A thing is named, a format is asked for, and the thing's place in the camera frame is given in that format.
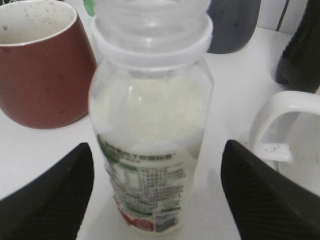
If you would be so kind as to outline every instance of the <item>white wall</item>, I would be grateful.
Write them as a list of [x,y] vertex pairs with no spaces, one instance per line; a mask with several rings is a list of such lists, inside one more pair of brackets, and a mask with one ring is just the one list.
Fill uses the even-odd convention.
[[[280,32],[294,34],[304,15],[308,0],[290,0],[284,15]],[[262,0],[258,27],[276,30],[286,0]]]

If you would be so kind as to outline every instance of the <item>plastic bottle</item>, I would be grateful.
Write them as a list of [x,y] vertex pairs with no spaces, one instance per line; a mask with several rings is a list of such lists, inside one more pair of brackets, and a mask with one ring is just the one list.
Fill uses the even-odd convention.
[[284,50],[276,82],[315,93],[320,85],[320,1],[309,0],[300,26]]
[[258,22],[261,0],[212,0],[208,14],[214,22],[214,37],[208,53],[240,50],[251,39]]
[[98,0],[104,60],[89,113],[117,208],[153,235],[183,224],[211,102],[208,0]]

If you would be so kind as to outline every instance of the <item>nutrition label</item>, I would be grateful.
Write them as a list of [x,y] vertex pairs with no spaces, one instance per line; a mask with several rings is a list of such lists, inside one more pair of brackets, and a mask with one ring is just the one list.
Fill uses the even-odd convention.
[[[186,169],[184,160],[177,161],[176,153],[132,154],[109,144],[100,135],[98,142],[107,158],[114,200],[126,222],[158,233],[179,224],[187,175],[193,174]],[[196,164],[194,161],[189,167],[195,168]]]

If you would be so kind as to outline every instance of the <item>dark bottle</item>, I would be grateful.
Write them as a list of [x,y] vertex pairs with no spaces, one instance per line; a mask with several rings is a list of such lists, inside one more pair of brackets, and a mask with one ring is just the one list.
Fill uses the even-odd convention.
[[213,38],[208,53],[227,54],[245,46],[257,26],[261,0],[211,0]]
[[284,50],[276,82],[314,93],[320,85],[320,0],[309,0],[300,26]]

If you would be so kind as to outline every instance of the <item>red mug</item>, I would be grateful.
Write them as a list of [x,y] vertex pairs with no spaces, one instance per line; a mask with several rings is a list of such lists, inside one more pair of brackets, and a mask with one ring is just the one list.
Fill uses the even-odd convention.
[[67,3],[0,6],[0,108],[15,122],[51,129],[85,116],[96,67],[84,27]]

